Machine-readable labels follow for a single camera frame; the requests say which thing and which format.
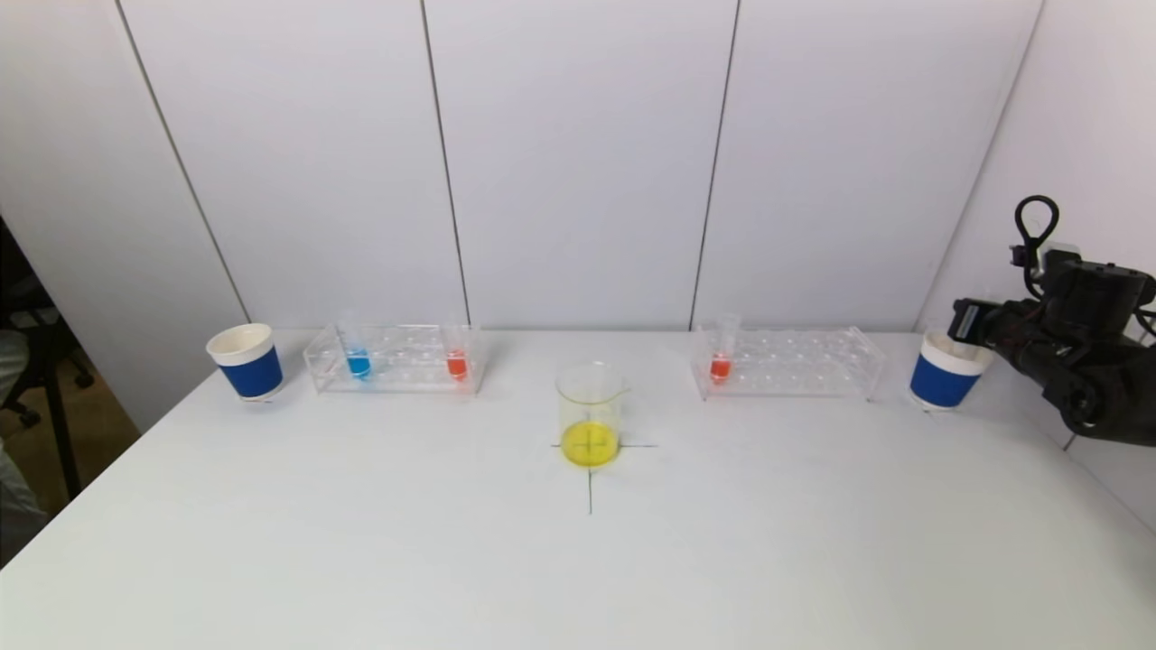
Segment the floor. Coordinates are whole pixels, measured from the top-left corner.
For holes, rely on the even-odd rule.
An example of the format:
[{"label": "floor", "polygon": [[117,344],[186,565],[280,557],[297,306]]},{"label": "floor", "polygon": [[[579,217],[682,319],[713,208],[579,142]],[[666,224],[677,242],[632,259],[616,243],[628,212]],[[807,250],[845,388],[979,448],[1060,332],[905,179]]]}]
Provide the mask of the floor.
[{"label": "floor", "polygon": [[[140,433],[99,374],[94,371],[96,383],[81,389],[73,382],[76,369],[67,360],[60,363],[57,371],[68,433],[76,453],[76,468],[81,483],[87,486],[136,442]],[[25,391],[20,401],[37,411],[40,422],[25,429],[15,413],[0,411],[3,450],[24,474],[40,508],[49,516],[55,516],[68,504],[68,493],[60,473],[60,457],[57,455],[44,389]]]}]

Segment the black cross mark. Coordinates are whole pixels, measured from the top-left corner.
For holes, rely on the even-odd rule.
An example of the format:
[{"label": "black cross mark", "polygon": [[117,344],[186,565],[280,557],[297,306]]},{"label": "black cross mark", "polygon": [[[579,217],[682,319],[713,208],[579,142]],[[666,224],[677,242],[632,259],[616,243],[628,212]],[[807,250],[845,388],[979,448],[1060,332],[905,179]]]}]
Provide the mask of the black cross mark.
[{"label": "black cross mark", "polygon": [[[555,449],[562,448],[560,443],[551,444]],[[618,449],[657,449],[657,444],[620,444]],[[594,514],[594,467],[586,467],[586,514]]]}]

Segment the person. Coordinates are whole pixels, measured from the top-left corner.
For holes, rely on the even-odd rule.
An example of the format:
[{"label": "person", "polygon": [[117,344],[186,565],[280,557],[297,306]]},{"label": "person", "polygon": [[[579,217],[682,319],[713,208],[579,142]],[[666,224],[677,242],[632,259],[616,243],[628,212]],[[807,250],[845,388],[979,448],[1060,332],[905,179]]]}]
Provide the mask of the person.
[{"label": "person", "polygon": [[[28,367],[28,339],[20,332],[0,330],[0,404]],[[49,516],[36,503],[24,475],[3,451],[0,438],[0,568],[40,532]]]}]

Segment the paper cup with blue band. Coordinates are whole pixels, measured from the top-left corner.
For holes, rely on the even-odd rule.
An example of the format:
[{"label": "paper cup with blue band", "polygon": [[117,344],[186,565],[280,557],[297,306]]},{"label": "paper cup with blue band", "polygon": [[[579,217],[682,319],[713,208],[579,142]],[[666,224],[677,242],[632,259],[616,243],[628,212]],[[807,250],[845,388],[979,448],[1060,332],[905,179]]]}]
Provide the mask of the paper cup with blue band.
[{"label": "paper cup with blue band", "polygon": [[911,375],[911,393],[926,409],[955,408],[994,357],[987,348],[953,341],[947,334],[925,334]]},{"label": "paper cup with blue band", "polygon": [[240,399],[261,400],[281,387],[281,362],[273,346],[273,327],[260,323],[237,325],[209,339],[205,349]]}]

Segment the test tube with red liquid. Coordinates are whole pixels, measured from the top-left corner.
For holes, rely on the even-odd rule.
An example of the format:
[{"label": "test tube with red liquid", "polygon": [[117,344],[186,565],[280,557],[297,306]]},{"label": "test tube with red liquid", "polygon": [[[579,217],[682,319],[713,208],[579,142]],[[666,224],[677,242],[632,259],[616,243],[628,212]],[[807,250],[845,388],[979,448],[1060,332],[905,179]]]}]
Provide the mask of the test tube with red liquid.
[{"label": "test tube with red liquid", "polygon": [[724,313],[718,318],[718,346],[711,357],[711,381],[716,385],[725,384],[731,377],[734,360],[734,347],[739,339],[739,326],[742,318],[738,313]]},{"label": "test tube with red liquid", "polygon": [[442,346],[445,348],[445,367],[450,376],[457,382],[465,382],[469,375],[469,362],[466,359],[466,334],[465,325],[449,324],[439,327],[442,331]]}]

